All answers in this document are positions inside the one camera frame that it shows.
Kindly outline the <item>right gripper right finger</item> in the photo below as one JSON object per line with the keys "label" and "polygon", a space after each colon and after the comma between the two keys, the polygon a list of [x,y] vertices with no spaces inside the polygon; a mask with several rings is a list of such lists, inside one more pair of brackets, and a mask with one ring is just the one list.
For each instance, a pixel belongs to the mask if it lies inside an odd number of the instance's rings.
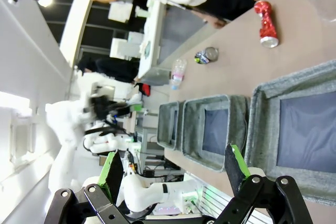
{"label": "right gripper right finger", "polygon": [[313,224],[293,177],[280,176],[273,181],[251,174],[233,144],[226,147],[224,166],[234,197],[215,224],[246,224],[256,208],[266,209],[273,224]]}

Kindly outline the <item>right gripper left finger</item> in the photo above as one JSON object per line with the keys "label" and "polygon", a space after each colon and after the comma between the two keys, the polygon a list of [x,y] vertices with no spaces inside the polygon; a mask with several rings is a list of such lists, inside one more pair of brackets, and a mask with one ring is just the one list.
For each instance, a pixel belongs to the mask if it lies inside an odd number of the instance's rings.
{"label": "right gripper left finger", "polygon": [[55,192],[44,224],[127,224],[116,206],[123,174],[119,152],[109,153],[96,183]]}

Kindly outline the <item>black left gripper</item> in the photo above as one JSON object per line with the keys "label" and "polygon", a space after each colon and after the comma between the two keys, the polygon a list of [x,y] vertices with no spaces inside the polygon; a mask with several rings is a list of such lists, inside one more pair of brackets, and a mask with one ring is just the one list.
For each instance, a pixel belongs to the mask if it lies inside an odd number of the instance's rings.
{"label": "black left gripper", "polygon": [[93,120],[105,121],[108,116],[122,117],[131,111],[141,111],[141,104],[129,105],[126,102],[111,101],[106,95],[89,98],[90,115]]}

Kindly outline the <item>clear plastic bottle pink label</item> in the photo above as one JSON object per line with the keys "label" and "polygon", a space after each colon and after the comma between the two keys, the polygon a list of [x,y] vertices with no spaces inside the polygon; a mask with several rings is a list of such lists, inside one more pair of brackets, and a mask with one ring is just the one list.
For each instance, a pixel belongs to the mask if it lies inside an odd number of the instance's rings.
{"label": "clear plastic bottle pink label", "polygon": [[173,63],[172,70],[171,70],[171,79],[170,79],[172,90],[177,90],[180,87],[184,79],[186,66],[187,66],[187,61],[181,58],[177,59]]}

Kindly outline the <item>crushed dark soda can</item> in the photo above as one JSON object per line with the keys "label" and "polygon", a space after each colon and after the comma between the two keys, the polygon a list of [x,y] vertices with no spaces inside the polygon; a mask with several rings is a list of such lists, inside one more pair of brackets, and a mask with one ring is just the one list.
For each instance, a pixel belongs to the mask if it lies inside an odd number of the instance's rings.
{"label": "crushed dark soda can", "polygon": [[197,64],[205,65],[218,60],[219,52],[217,48],[207,47],[196,53],[194,60]]}

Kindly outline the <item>crushed red soda can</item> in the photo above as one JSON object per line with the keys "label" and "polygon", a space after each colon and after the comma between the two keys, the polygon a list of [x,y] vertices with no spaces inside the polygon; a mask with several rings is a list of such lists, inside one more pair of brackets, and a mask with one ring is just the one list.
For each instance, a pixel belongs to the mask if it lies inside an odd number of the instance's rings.
{"label": "crushed red soda can", "polygon": [[260,44],[267,48],[278,46],[279,39],[272,21],[272,5],[268,1],[259,0],[254,4],[254,10],[261,18]]}

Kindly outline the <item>person's right forearm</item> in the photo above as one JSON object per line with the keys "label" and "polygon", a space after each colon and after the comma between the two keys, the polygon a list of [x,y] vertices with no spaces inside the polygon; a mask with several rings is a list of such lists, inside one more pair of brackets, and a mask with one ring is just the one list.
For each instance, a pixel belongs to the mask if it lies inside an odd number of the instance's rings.
{"label": "person's right forearm", "polygon": [[197,17],[199,17],[200,19],[203,20],[203,22],[208,22],[208,15],[201,11],[201,10],[198,10],[197,8],[194,8],[192,6],[185,6],[186,9],[188,9],[189,11],[192,12],[192,14],[196,15]]}

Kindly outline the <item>person's right hand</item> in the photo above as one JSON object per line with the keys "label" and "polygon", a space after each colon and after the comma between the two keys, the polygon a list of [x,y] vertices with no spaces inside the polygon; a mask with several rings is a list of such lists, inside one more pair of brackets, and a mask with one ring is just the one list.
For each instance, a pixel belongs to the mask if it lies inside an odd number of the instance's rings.
{"label": "person's right hand", "polygon": [[227,25],[227,21],[210,15],[204,16],[203,20],[212,25],[215,29],[221,29]]}

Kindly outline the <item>grey fabric basket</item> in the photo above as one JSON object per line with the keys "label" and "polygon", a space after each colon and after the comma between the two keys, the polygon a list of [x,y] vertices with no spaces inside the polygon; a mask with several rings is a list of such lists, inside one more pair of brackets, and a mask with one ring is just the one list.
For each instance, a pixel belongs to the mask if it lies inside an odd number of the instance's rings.
{"label": "grey fabric basket", "polygon": [[183,106],[181,152],[216,172],[224,172],[228,144],[245,151],[250,98],[215,95],[187,100]]}
{"label": "grey fabric basket", "polygon": [[245,161],[293,177],[304,198],[336,206],[336,60],[260,84]]}
{"label": "grey fabric basket", "polygon": [[157,143],[173,151],[181,150],[181,112],[182,102],[170,102],[159,107]]}

